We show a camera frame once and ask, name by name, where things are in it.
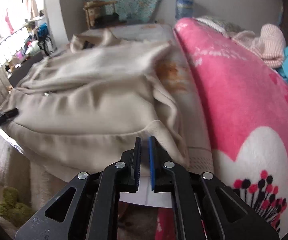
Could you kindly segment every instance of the green fuzzy object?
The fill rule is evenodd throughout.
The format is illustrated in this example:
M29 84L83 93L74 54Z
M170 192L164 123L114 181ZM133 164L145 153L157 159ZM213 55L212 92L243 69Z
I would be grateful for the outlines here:
M17 189L12 187L4 188L3 201L0 202L0 217L19 228L34 215L34 212L24 203L18 203L17 199Z

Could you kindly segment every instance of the black and red stamen print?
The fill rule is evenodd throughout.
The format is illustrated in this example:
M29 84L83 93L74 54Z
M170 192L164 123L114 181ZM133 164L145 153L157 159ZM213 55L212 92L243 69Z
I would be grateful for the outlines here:
M280 217L287 208L286 199L276 198L278 186L273 185L272 175L264 170L260 177L256 184L249 179L237 179L233 191L279 233Z

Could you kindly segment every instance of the blue plastic container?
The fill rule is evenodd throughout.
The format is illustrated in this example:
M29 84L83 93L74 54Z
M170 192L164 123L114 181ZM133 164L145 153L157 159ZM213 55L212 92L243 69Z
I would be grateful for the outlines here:
M194 0L176 0L175 19L193 17Z

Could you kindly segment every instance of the pink blanket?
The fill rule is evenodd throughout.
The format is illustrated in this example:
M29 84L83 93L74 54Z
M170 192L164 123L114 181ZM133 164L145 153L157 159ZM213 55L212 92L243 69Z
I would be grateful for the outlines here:
M270 223L288 232L288 87L250 51L197 21L175 32L209 129L214 172Z

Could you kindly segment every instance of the silver screw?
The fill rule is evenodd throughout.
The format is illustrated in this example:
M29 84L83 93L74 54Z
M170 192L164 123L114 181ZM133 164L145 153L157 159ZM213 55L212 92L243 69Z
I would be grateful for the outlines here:
M115 164L115 167L116 167L116 168L119 168L119 169L124 168L124 167L125 167L125 163L124 163L124 162L117 162L117 163Z
M211 172L204 172L203 173L203 178L204 179L212 179L214 177L214 175L213 175L213 173L211 173Z
M164 163L165 168L174 168L175 164L173 162L166 162Z
M80 172L77 176L79 179L86 179L88 177L87 172Z

